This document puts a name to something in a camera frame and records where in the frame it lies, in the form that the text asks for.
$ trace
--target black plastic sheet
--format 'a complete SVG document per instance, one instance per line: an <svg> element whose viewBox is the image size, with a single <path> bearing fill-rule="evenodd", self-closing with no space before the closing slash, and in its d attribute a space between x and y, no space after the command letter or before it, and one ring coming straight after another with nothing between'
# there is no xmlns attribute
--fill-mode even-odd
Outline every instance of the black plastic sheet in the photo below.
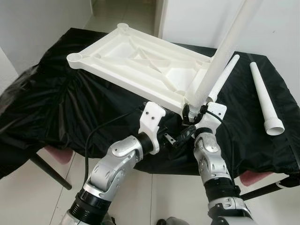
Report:
<svg viewBox="0 0 300 225"><path fill-rule="evenodd" d="M70 147L84 155L89 133L98 125L120 116L147 100L84 70L71 69L66 60L105 33L70 29L25 71L0 97L0 178L25 163L46 145ZM215 49L181 45L212 56ZM254 172L298 173L300 157L300 110L284 80L266 56L238 53L240 60L223 86L218 103L227 106L224 122L233 137L234 176ZM285 132L265 133L263 114L249 64L255 61ZM101 158L115 141L136 135L141 112L114 122L92 138L89 157ZM174 115L162 124L172 137L184 129ZM226 159L231 159L229 137L221 125L217 142ZM193 141L174 149L162 139L160 152L148 155L135 167L149 173L198 174Z"/></svg>

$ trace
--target floor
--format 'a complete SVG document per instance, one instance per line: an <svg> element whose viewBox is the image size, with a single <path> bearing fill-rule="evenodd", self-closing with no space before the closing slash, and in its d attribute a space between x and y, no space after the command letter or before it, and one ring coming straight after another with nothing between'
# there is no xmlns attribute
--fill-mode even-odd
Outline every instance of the floor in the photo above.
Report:
<svg viewBox="0 0 300 225"><path fill-rule="evenodd" d="M94 16L85 29L111 32L118 23L127 23L130 27L153 35L154 0L97 0L94 5Z"/></svg>
<svg viewBox="0 0 300 225"><path fill-rule="evenodd" d="M0 181L0 218L4 225L58 225L81 189L84 158L74 154L67 165L55 161L45 150L38 154L73 188L66 190L31 161ZM90 169L98 159L90 159ZM242 192L262 187L285 177L273 174L244 187ZM299 224L300 188L284 189L247 201L261 225ZM190 225L209 225L207 199L198 176L152 175L134 170L125 179L109 212L118 225L155 225L160 218L176 216Z"/></svg>

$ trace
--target black chair leg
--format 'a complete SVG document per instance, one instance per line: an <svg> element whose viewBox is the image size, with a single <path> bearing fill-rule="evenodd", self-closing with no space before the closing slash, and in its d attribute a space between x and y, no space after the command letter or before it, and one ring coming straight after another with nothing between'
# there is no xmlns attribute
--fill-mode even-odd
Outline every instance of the black chair leg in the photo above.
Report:
<svg viewBox="0 0 300 225"><path fill-rule="evenodd" d="M274 191L281 190L283 188L292 188L300 185L300 174L293 174L290 175L289 177L280 180L278 182L275 182L273 184L269 184L267 186L264 186L262 188L259 188L254 191L250 191L248 193L245 193L240 196L241 199L244 201L256 198Z"/></svg>
<svg viewBox="0 0 300 225"><path fill-rule="evenodd" d="M62 176L60 176L49 164L47 164L38 154L33 155L30 160L59 182L67 190L71 190L72 185L70 185Z"/></svg>

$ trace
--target white bracket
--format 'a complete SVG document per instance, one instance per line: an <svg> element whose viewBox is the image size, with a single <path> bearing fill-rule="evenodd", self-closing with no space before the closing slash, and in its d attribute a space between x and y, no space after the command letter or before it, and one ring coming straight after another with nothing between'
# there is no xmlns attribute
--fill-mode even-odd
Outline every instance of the white bracket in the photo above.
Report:
<svg viewBox="0 0 300 225"><path fill-rule="evenodd" d="M139 133L144 132L151 139L153 151L150 154L155 155L159 152L159 143L157 133L159 122L165 116L165 110L154 102L148 102L140 118Z"/></svg>

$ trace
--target white plastic tube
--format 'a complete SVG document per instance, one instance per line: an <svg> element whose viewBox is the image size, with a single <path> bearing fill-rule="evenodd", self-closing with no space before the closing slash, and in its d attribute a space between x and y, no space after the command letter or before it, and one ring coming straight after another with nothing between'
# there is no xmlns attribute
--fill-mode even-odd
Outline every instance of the white plastic tube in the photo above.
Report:
<svg viewBox="0 0 300 225"><path fill-rule="evenodd" d="M188 96L190 114L198 114L207 96L222 74L224 67L233 55L242 31L246 28L255 12L260 6L261 0L245 0L240 8L231 28L211 62L201 84L193 96Z"/></svg>
<svg viewBox="0 0 300 225"><path fill-rule="evenodd" d="M208 95L207 102L215 102L217 100L219 92L221 91L224 83L226 82L235 64L238 62L239 58L239 55L235 55L233 56L232 60L230 60L230 62L227 64L221 76L215 83L215 86L212 88L210 94Z"/></svg>
<svg viewBox="0 0 300 225"><path fill-rule="evenodd" d="M258 70L257 64L255 62L250 63L250 68L256 87L259 102L261 104L262 113L264 117L264 128L268 135L279 135L285 130L283 123L278 119L275 112L272 101L269 97L266 86L263 83L261 73Z"/></svg>

